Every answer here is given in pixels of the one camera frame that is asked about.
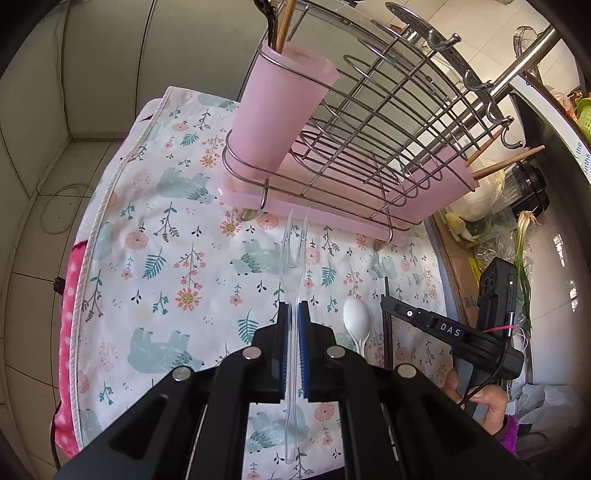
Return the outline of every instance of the dish rack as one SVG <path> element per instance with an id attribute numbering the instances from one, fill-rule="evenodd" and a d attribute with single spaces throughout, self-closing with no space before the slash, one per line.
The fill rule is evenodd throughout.
<path id="1" fill-rule="evenodd" d="M 311 222 L 375 238 L 375 249 L 392 240 L 403 244 L 413 225 L 478 187 L 465 161 L 497 125 L 506 147 L 519 146 L 505 140 L 513 119 L 501 114 L 493 84 L 482 82 L 454 48 L 461 38 L 444 38 L 401 5 L 385 6 L 407 24 L 400 33 L 374 20 L 372 32 L 321 5 L 298 2 L 289 38 L 310 16 L 353 34 L 365 48 L 342 56 L 345 68 L 337 68 L 341 78 L 332 87 L 279 65 L 259 46 L 258 56 L 329 92 L 277 171 L 241 160 L 228 132 L 219 191 L 243 208 L 242 220 L 292 209 L 303 218 L 311 207 Z M 462 79 L 458 85 L 439 68 L 441 58 Z M 265 179 L 240 175 L 229 160 Z"/>

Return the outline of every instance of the metal hook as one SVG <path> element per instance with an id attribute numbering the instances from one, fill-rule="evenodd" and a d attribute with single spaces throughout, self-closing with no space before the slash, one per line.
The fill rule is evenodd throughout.
<path id="1" fill-rule="evenodd" d="M 503 118 L 497 118 L 492 115 L 492 107 L 495 106 L 498 109 L 498 106 L 495 102 L 491 102 L 486 106 L 486 117 L 490 120 L 493 125 L 504 125 L 510 124 L 513 119 L 510 116 L 504 116 Z"/>
<path id="2" fill-rule="evenodd" d="M 262 199 L 261 199 L 261 208 L 259 209 L 259 213 L 262 213 L 263 208 L 267 204 L 267 196 L 269 195 L 269 179 L 265 180 L 265 186 L 262 190 Z"/>
<path id="3" fill-rule="evenodd" d="M 490 80 L 488 80 L 484 83 L 480 83 L 478 85 L 469 85 L 468 76 L 470 74 L 472 74 L 472 75 L 474 75 L 474 77 L 476 77 L 476 74 L 474 73 L 474 71 L 466 70 L 466 73 L 464 74 L 464 86 L 468 90 L 470 90 L 471 92 L 481 92 L 483 90 L 490 90 L 491 88 L 493 88 L 495 86 Z"/>
<path id="4" fill-rule="evenodd" d="M 454 33 L 449 40 L 443 40 L 442 42 L 435 43 L 435 30 L 432 28 L 429 30 L 429 35 L 427 37 L 427 44 L 429 48 L 434 51 L 444 51 L 447 50 L 449 47 L 455 45 L 458 42 L 462 41 L 462 38 L 457 33 Z"/>
<path id="5" fill-rule="evenodd" d="M 508 116 L 507 118 L 510 118 L 511 122 L 513 121 L 513 117 Z M 501 134 L 501 143 L 503 144 L 503 146 L 505 148 L 509 148 L 510 150 L 514 150 L 516 148 L 523 147 L 523 143 L 521 141 L 518 141 L 517 143 L 509 143 L 506 140 L 505 135 L 507 134 L 508 131 L 509 131 L 509 124 L 507 124 L 507 126 L 503 129 L 503 133 Z"/>

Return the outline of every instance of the silver screw head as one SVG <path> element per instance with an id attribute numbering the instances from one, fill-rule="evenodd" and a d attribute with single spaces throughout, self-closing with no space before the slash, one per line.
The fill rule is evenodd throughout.
<path id="1" fill-rule="evenodd" d="M 189 367 L 177 367 L 173 370 L 173 378 L 177 382 L 188 380 L 191 377 L 191 369 Z"/>
<path id="2" fill-rule="evenodd" d="M 331 358 L 343 358 L 345 356 L 345 349 L 340 345 L 331 345 L 326 349 L 326 354 Z"/>
<path id="3" fill-rule="evenodd" d="M 261 349 L 257 346 L 247 346 L 243 351 L 242 355 L 247 360 L 254 360 L 261 356 Z"/>
<path id="4" fill-rule="evenodd" d="M 403 378 L 412 378 L 417 374 L 417 369 L 414 368 L 411 364 L 399 365 L 396 371 L 398 375 L 400 375 Z"/>

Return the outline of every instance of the pink polka dot fabric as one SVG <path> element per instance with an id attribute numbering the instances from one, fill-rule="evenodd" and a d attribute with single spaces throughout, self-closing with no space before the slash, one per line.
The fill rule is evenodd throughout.
<path id="1" fill-rule="evenodd" d="M 72 333 L 72 314 L 74 312 L 76 287 L 85 251 L 86 241 L 80 242 L 72 248 L 66 272 L 64 299 L 61 305 L 58 373 L 61 407 L 54 418 L 54 423 L 56 425 L 56 443 L 68 458 L 73 458 L 80 452 L 74 435 L 72 404 L 70 403 L 70 334 Z"/>

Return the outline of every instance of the human hand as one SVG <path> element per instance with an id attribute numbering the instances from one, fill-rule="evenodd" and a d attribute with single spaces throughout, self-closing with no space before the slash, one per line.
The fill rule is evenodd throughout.
<path id="1" fill-rule="evenodd" d="M 462 401 L 462 397 L 457 393 L 459 385 L 460 377 L 454 369 L 450 370 L 445 378 L 443 392 L 456 403 Z M 488 411 L 485 417 L 482 420 L 478 420 L 478 423 L 491 435 L 500 432 L 505 422 L 505 410 L 509 403 L 507 393 L 498 385 L 487 385 L 470 400 L 474 403 L 488 404 Z"/>

